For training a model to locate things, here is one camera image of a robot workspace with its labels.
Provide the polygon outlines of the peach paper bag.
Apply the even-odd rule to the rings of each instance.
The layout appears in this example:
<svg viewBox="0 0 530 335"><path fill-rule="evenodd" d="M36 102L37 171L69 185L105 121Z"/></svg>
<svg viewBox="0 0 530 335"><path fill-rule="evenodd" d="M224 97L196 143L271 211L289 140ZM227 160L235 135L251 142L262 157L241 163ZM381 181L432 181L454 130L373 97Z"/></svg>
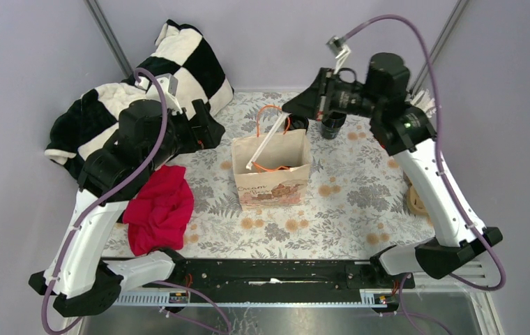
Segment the peach paper bag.
<svg viewBox="0 0 530 335"><path fill-rule="evenodd" d="M269 109L282 112L278 106L265 105L258 111L256 121ZM298 205L305 200L312 166L310 140L304 129L288 131L286 121L251 170L245 166L267 133L257 123L254 135L232 140L232 169L244 211Z"/></svg>

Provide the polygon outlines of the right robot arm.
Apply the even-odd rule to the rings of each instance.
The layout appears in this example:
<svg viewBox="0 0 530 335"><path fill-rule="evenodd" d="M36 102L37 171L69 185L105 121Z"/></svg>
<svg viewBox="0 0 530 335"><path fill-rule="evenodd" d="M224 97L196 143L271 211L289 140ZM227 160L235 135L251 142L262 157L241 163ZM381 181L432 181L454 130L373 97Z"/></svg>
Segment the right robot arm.
<svg viewBox="0 0 530 335"><path fill-rule="evenodd" d="M364 82L347 82L339 71L321 68L305 91L282 106L291 115L316 121L334 113L369 119L374 139L402 168L423 201L434 236L374 255L369 277L380 288L406 272L443 278L503 239L500 229L487 227L448 177L444 157L436 151L436 130L426 114L406 100L409 78L400 56L381 52L372 56Z"/></svg>

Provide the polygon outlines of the single white paper straw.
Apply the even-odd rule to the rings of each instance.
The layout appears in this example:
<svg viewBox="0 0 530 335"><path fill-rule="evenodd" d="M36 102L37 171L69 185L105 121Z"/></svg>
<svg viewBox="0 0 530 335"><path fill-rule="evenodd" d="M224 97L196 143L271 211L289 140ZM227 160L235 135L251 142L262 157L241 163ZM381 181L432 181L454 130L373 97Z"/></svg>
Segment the single white paper straw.
<svg viewBox="0 0 530 335"><path fill-rule="evenodd" d="M272 125L270 131L266 134L265 138L261 141L257 149L255 150L254 154L246 164L245 168L247 170L251 170L253 165L256 163L256 160L259 158L267 144L271 141L274 134L278 131L279 127L285 123L285 120L288 118L289 113L281 112L280 116L277 118L275 123Z"/></svg>

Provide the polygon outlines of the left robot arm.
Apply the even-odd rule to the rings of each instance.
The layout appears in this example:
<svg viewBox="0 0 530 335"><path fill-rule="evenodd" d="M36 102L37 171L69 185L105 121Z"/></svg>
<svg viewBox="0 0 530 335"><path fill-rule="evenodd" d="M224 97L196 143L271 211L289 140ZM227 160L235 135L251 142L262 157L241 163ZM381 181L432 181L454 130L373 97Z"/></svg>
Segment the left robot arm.
<svg viewBox="0 0 530 335"><path fill-rule="evenodd" d="M118 118L117 131L84 162L70 225L52 264L32 274L29 285L52 300L64 317L98 315L126 292L155 281L176 287L186 269L170 247L138 258L106 262L105 242L152 172L179 154L216 148L225 134L201 100L195 114L137 100Z"/></svg>

